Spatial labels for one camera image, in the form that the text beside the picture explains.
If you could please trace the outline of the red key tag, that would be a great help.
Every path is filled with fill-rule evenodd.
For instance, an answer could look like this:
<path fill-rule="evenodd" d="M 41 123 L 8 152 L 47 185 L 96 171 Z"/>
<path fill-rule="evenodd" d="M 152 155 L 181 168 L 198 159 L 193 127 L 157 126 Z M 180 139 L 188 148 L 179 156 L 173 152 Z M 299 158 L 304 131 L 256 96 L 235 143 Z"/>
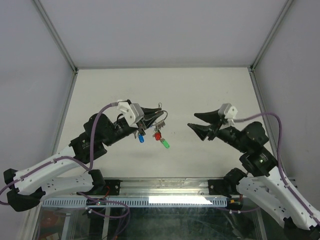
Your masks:
<path fill-rule="evenodd" d="M 162 134 L 160 132 L 156 132 L 153 137 L 156 141 L 159 141 L 162 138 Z"/>

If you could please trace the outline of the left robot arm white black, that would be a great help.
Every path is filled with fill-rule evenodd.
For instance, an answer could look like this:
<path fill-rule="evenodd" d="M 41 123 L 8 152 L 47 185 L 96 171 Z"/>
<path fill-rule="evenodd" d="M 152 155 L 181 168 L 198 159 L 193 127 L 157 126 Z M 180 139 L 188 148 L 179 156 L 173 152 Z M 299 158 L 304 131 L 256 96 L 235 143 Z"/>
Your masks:
<path fill-rule="evenodd" d="M 144 136 L 158 118 L 167 115 L 161 107 L 138 108 L 138 115 L 126 109 L 112 122 L 102 111 L 92 115 L 84 132 L 69 145 L 42 162 L 24 170 L 9 168 L 4 171 L 6 202 L 16 212 L 24 212 L 41 202 L 69 193 L 97 195 L 103 192 L 106 182 L 94 161 L 107 153 L 106 147 L 131 134 Z"/>

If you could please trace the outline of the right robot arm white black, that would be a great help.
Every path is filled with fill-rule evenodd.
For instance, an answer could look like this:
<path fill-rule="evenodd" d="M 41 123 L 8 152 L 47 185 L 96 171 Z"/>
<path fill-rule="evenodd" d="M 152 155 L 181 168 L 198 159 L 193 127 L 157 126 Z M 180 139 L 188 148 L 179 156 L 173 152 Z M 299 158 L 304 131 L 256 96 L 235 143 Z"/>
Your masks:
<path fill-rule="evenodd" d="M 268 213 L 289 240 L 318 240 L 320 212 L 314 208 L 284 173 L 281 160 L 266 148 L 269 141 L 256 116 L 237 119 L 237 109 L 224 104 L 220 109 L 195 113 L 206 125 L 188 123 L 202 140 L 216 138 L 238 150 L 244 171 L 233 168 L 223 178 L 230 194 L 244 195 Z"/>

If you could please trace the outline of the silver keys far right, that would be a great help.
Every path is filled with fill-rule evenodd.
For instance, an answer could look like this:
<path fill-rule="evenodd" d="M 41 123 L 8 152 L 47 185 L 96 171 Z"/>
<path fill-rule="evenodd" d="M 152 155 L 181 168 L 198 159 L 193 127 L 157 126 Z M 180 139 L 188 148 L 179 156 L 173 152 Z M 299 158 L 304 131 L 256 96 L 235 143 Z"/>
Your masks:
<path fill-rule="evenodd" d="M 164 128 L 166 126 L 166 123 L 164 120 L 161 120 L 159 122 L 155 122 L 152 127 L 154 132 L 160 132 L 162 128 Z"/>

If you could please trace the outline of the blue key tag upper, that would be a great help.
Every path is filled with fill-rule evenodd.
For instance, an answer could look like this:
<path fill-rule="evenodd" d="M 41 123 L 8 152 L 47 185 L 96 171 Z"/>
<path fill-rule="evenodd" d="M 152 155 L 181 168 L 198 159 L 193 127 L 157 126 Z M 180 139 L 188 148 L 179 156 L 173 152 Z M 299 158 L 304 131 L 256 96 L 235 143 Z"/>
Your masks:
<path fill-rule="evenodd" d="M 143 142 L 145 141 L 145 140 L 144 140 L 144 136 L 141 135 L 141 134 L 138 135 L 138 139 L 139 139 L 139 142 L 140 142 L 140 143 L 143 143 Z"/>

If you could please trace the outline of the green key tag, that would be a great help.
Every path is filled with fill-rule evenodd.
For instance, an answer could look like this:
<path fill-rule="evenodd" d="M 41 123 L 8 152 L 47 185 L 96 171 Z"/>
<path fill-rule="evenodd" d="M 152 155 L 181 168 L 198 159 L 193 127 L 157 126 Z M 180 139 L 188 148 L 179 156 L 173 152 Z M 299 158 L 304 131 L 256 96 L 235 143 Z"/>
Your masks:
<path fill-rule="evenodd" d="M 162 143 L 162 145 L 163 145 L 166 149 L 169 149 L 169 148 L 170 148 L 169 143 L 168 143 L 165 139 L 163 139 L 163 140 L 161 141 L 161 143 Z"/>

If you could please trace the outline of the aluminium frame post right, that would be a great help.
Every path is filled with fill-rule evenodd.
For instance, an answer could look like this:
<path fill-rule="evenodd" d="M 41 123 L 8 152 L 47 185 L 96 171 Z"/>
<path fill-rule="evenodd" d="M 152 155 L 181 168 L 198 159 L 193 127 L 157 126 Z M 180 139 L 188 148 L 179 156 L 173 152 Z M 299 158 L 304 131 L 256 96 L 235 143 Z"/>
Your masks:
<path fill-rule="evenodd" d="M 260 47 L 256 57 L 254 58 L 252 64 L 250 65 L 251 71 L 255 71 L 257 66 L 259 65 L 260 61 L 264 57 L 266 51 L 268 50 L 269 46 L 271 45 L 273 39 L 275 38 L 277 32 L 279 31 L 281 24 L 283 23 L 284 19 L 286 18 L 288 12 L 290 11 L 292 5 L 295 3 L 295 0 L 286 0 L 278 13 L 274 23 L 271 26 L 266 38 L 263 41 L 262 46 Z"/>

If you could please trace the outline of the aluminium frame post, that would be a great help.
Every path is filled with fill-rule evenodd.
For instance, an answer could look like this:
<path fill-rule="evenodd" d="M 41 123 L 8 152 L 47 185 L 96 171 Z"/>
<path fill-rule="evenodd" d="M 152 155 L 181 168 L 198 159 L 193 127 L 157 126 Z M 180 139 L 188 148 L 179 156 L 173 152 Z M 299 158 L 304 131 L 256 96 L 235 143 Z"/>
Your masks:
<path fill-rule="evenodd" d="M 35 9 L 37 10 L 39 16 L 41 17 L 44 25 L 46 26 L 49 34 L 51 35 L 53 41 L 55 42 L 58 50 L 66 60 L 68 66 L 73 72 L 77 72 L 78 68 L 75 65 L 71 55 L 69 54 L 65 44 L 63 43 L 59 33 L 57 32 L 53 22 L 50 19 L 50 16 L 48 15 L 43 3 L 41 0 L 32 0 L 32 4 L 34 5 Z"/>
<path fill-rule="evenodd" d="M 275 38 L 277 32 L 279 31 L 281 24 L 283 23 L 284 19 L 286 18 L 288 12 L 290 11 L 292 5 L 295 3 L 295 0 L 286 0 L 278 13 L 274 23 L 271 26 L 266 38 L 263 41 L 262 46 L 260 47 L 256 57 L 254 58 L 252 64 L 250 65 L 251 71 L 255 71 L 257 66 L 259 65 L 260 61 L 264 57 L 266 51 L 268 50 L 269 46 L 271 45 L 273 39 Z"/>

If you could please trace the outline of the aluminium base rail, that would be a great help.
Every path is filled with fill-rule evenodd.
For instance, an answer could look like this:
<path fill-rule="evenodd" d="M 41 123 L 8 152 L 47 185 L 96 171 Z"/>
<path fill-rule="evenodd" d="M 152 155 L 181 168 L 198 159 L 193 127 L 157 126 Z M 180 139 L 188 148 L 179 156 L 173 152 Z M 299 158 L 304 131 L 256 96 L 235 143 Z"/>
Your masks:
<path fill-rule="evenodd" d="M 105 185 L 87 192 L 90 197 L 204 196 L 234 197 L 239 193 L 225 185 L 222 177 L 105 178 Z"/>

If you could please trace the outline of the aluminium frame post left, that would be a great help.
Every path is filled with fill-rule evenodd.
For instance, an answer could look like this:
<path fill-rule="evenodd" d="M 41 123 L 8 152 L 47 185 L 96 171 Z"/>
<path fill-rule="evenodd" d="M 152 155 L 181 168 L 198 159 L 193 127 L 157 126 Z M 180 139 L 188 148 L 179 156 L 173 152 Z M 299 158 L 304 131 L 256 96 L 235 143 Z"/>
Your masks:
<path fill-rule="evenodd" d="M 73 72 L 77 72 L 78 68 L 75 65 L 71 55 L 69 54 L 65 44 L 63 43 L 59 33 L 57 32 L 53 22 L 50 19 L 50 16 L 48 15 L 43 3 L 41 0 L 32 0 L 32 4 L 34 5 L 35 9 L 37 10 L 39 16 L 41 17 L 44 25 L 46 26 L 49 34 L 51 35 L 53 41 L 55 42 L 58 50 L 66 60 L 68 66 Z"/>

